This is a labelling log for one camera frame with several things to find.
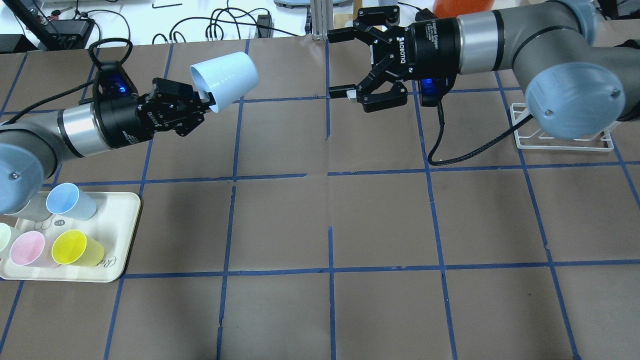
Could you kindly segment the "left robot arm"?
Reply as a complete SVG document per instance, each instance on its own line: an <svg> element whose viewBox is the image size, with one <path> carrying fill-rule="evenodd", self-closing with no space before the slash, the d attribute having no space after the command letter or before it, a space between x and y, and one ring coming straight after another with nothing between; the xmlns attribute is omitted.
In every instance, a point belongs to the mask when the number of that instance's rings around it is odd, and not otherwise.
<svg viewBox="0 0 640 360"><path fill-rule="evenodd" d="M210 91L155 78L151 91L98 94L91 101L1 125L1 212L23 210L64 162L87 158L174 131L185 137L217 109Z"/></svg>

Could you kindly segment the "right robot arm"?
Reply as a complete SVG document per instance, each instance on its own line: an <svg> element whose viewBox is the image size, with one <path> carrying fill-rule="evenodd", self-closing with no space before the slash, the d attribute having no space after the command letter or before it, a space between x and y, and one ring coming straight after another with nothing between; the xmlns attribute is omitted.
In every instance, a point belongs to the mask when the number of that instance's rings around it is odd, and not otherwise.
<svg viewBox="0 0 640 360"><path fill-rule="evenodd" d="M375 112L407 102L404 81L510 69L528 111L554 138L577 139L615 121L639 120L638 41L595 47L598 14L589 0L549 0L398 26L398 6L364 7L330 43L370 47L361 82L329 88Z"/></svg>

